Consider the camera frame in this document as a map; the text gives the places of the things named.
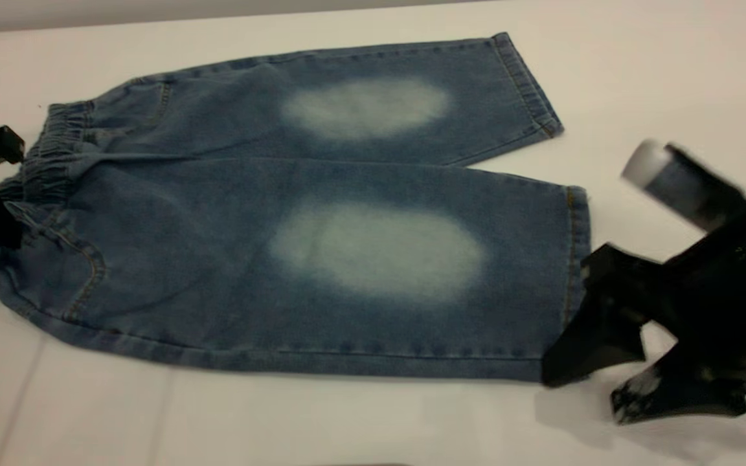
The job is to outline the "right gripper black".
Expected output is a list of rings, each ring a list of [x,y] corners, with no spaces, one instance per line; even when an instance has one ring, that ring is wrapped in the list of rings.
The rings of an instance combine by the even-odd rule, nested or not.
[[[582,278],[583,300],[545,352],[542,384],[644,362],[640,333],[653,318],[677,344],[612,391],[614,421],[746,413],[746,214],[664,262],[607,243],[582,261]]]

